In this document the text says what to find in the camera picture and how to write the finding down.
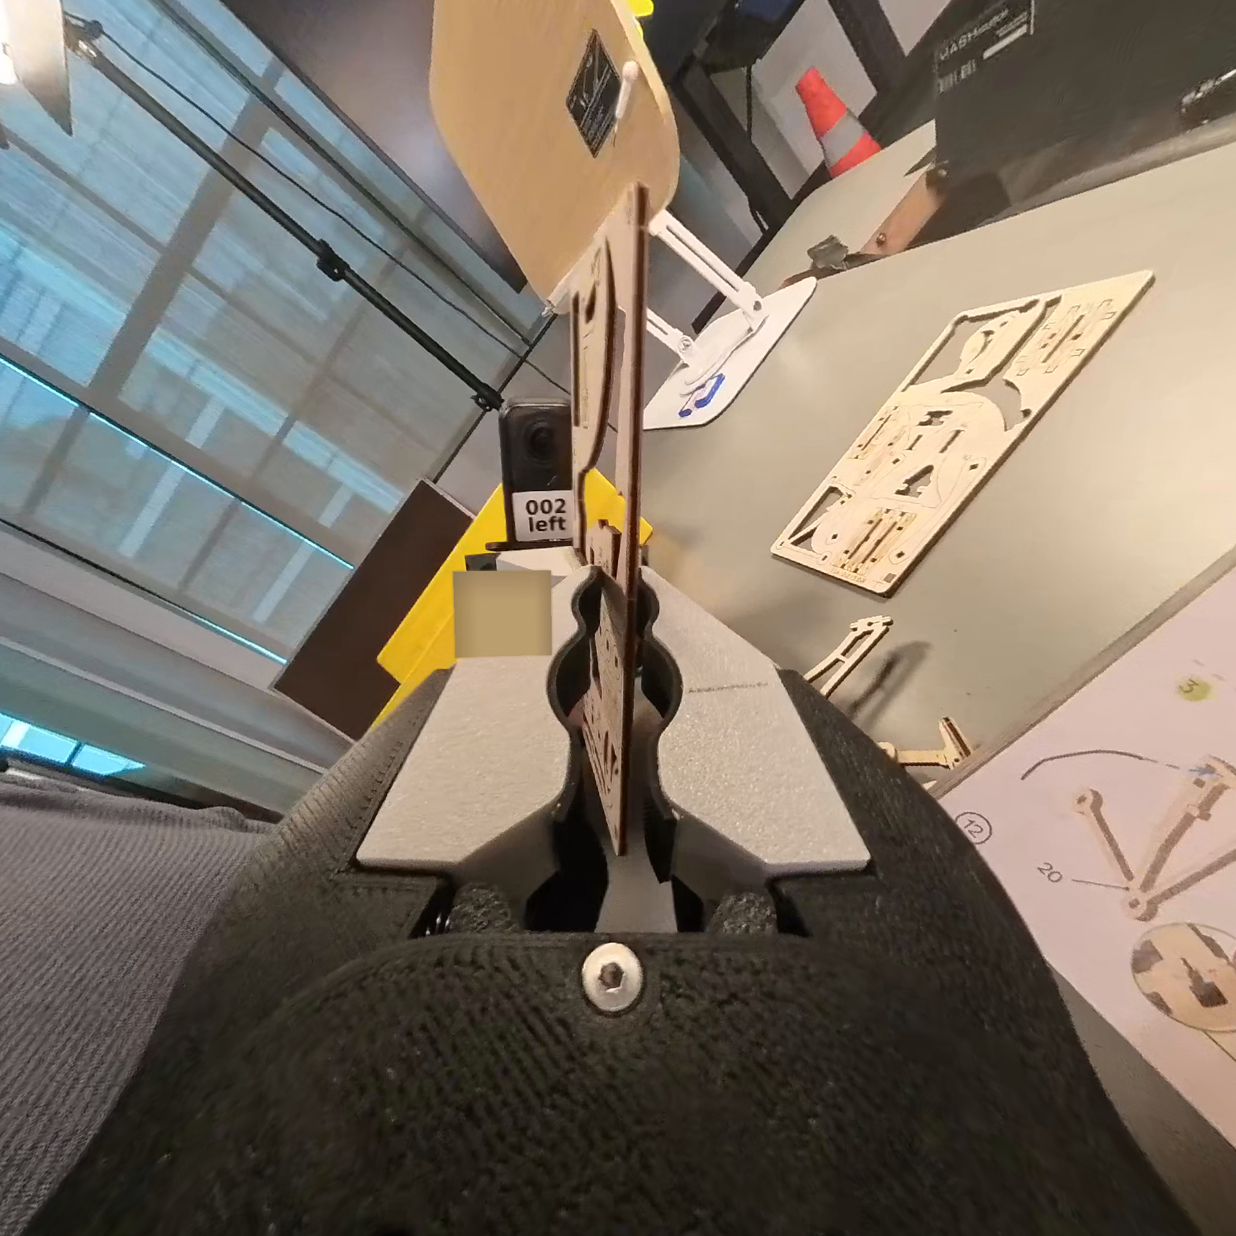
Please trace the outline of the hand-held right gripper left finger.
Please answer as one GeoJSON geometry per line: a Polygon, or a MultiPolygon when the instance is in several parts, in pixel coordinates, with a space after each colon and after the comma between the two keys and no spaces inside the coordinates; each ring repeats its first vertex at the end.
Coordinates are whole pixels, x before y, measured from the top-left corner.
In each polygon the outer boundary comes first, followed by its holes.
{"type": "Polygon", "coordinates": [[[356,853],[363,870],[545,881],[572,738],[551,670],[578,632],[592,570],[550,588],[550,651],[457,659],[356,853]]]}

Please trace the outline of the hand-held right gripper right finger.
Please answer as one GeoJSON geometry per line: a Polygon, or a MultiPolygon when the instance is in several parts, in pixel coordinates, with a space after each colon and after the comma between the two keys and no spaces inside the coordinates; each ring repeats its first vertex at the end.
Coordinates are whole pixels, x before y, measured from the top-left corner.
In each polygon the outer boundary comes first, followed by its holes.
{"type": "Polygon", "coordinates": [[[659,879],[862,870],[850,809],[775,662],[651,567],[640,588],[644,843],[659,879]]]}

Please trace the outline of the wooden parts sheet curved cutout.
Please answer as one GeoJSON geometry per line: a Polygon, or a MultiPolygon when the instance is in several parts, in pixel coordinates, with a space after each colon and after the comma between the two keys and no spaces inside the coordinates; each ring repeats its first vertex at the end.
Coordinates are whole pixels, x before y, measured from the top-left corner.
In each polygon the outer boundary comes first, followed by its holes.
{"type": "Polygon", "coordinates": [[[591,569],[584,592],[588,684],[581,698],[581,741],[616,856],[626,851],[638,664],[648,202],[647,188],[632,180],[581,255],[567,301],[573,542],[581,563],[591,569]],[[587,506],[588,478],[607,426],[615,432],[612,485],[622,498],[617,522],[589,516],[587,506]]]}

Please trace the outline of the yellow storage bin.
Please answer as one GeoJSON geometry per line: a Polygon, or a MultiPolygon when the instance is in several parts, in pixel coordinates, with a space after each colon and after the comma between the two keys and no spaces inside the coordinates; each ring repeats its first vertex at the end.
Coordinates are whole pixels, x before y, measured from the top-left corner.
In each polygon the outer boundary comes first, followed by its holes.
{"type": "MultiPolygon", "coordinates": [[[[589,523],[597,519],[622,526],[625,514],[623,495],[595,467],[585,476],[585,508],[589,523]]],[[[453,619],[453,575],[466,564],[467,554],[482,551],[488,542],[504,538],[504,497],[501,485],[492,489],[478,514],[467,525],[407,611],[401,623],[378,653],[378,664],[395,679],[395,688],[379,710],[369,731],[386,719],[422,681],[432,672],[448,669],[456,660],[454,619],[453,619]]],[[[569,628],[569,604],[562,586],[550,586],[550,639],[553,650],[566,638],[569,628]]]]}

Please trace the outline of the wooden parts sheet with slots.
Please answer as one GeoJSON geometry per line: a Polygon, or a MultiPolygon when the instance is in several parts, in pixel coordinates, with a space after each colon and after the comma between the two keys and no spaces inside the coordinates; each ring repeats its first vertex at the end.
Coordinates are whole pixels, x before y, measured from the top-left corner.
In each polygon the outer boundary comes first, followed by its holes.
{"type": "Polygon", "coordinates": [[[951,316],[770,554],[893,594],[1152,282],[1137,270],[951,316]]]}

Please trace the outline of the wooden bicycle model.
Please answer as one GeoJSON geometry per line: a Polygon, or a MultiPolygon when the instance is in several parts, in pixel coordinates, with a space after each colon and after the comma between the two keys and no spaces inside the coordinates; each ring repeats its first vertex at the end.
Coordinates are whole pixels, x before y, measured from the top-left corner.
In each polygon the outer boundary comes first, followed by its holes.
{"type": "Polygon", "coordinates": [[[934,792],[974,751],[962,726],[949,714],[937,717],[934,745],[906,745],[894,742],[879,732],[882,714],[904,691],[931,651],[931,644],[921,639],[897,642],[875,663],[859,689],[844,692],[844,684],[869,662],[893,629],[888,614],[862,616],[848,623],[841,639],[807,672],[806,681],[822,697],[853,720],[866,737],[873,738],[879,750],[898,765],[919,785],[934,792]]]}

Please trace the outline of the dark brown flat panel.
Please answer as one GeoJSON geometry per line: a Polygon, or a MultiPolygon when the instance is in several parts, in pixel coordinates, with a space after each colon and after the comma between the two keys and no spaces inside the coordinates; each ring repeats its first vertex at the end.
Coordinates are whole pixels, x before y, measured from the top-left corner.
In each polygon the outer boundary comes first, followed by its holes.
{"type": "Polygon", "coordinates": [[[397,681],[378,653],[472,522],[419,481],[301,639],[273,688],[350,738],[361,737],[397,681]]]}

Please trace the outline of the metal light stand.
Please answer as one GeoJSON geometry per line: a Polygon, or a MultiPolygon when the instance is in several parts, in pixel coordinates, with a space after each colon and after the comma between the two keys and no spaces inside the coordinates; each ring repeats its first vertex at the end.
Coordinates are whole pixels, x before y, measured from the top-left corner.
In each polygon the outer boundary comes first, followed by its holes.
{"type": "Polygon", "coordinates": [[[403,335],[409,336],[434,361],[439,363],[439,366],[451,376],[466,385],[470,391],[472,401],[479,408],[484,411],[494,411],[500,408],[500,391],[478,376],[461,360],[454,357],[435,336],[426,332],[394,301],[386,298],[378,286],[372,285],[351,266],[351,263],[345,261],[332,245],[329,245],[323,238],[314,236],[292,214],[270,198],[269,194],[260,189],[255,182],[228,161],[216,148],[210,147],[160,99],[151,95],[144,85],[132,79],[117,64],[114,64],[114,61],[111,61],[111,58],[100,49],[100,41],[107,38],[107,35],[98,21],[85,20],[77,14],[66,14],[63,17],[63,30],[69,52],[74,54],[80,58],[80,61],[91,66],[97,74],[102,76],[108,83],[116,86],[125,98],[136,104],[136,107],[154,119],[161,129],[169,132],[179,144],[191,149],[200,160],[203,160],[213,173],[223,177],[233,191],[239,192],[242,198],[258,208],[273,225],[280,227],[283,233],[291,236],[298,245],[310,252],[313,264],[320,275],[331,279],[333,283],[348,286],[369,305],[378,310],[382,317],[400,329],[403,335]]]}

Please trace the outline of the wooden book stand white base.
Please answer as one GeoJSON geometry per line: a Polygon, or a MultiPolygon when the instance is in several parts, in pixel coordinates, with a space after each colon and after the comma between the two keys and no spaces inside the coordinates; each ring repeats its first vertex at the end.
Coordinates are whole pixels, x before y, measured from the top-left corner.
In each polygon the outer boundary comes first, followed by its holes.
{"type": "Polygon", "coordinates": [[[728,267],[669,210],[681,163],[669,94],[628,2],[439,1],[428,89],[442,142],[547,310],[567,308],[572,273],[622,191],[647,188],[647,232],[732,310],[697,336],[644,308],[675,367],[642,410],[645,429],[718,419],[813,294],[769,294],[728,267]],[[701,413],[688,391],[725,375],[701,413]]]}

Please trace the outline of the assembly instruction booklet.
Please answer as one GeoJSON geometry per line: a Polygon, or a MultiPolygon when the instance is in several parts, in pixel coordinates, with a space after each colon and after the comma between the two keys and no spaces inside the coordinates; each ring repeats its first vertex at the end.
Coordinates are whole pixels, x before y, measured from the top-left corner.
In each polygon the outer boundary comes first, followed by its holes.
{"type": "Polygon", "coordinates": [[[1233,1140],[1233,567],[941,804],[1054,973],[1233,1140]]]}

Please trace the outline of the person's grey ribbed clothing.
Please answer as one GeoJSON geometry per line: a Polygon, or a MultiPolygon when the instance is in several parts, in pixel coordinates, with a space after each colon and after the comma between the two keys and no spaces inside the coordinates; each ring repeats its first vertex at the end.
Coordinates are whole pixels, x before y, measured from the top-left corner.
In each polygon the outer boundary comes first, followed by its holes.
{"type": "Polygon", "coordinates": [[[230,807],[2,779],[2,1232],[23,1231],[100,1131],[272,829],[230,807]]]}

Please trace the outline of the brown clipboard with clip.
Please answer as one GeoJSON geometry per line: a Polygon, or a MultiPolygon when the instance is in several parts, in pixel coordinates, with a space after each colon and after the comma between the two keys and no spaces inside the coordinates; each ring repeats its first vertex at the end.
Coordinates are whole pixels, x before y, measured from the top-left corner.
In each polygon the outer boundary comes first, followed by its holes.
{"type": "Polygon", "coordinates": [[[804,275],[825,277],[960,235],[1009,205],[1009,194],[996,173],[956,174],[949,164],[929,166],[857,250],[848,250],[837,236],[809,247],[804,275]]]}

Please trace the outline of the orange traffic cone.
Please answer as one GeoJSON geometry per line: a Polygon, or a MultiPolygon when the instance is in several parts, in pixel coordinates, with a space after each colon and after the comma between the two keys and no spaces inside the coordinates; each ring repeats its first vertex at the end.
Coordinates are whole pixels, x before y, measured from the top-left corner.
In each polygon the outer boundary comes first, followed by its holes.
{"type": "Polygon", "coordinates": [[[835,179],[856,169],[881,151],[879,142],[826,83],[816,66],[803,70],[795,82],[795,92],[821,147],[829,177],[835,179]]]}

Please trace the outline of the studio light panel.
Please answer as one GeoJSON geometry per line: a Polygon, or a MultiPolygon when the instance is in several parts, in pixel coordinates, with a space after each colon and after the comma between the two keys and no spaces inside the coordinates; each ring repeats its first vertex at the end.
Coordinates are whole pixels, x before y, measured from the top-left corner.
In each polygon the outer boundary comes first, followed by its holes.
{"type": "Polygon", "coordinates": [[[1,2],[2,83],[20,85],[67,135],[72,92],[61,1],[1,2]]]}

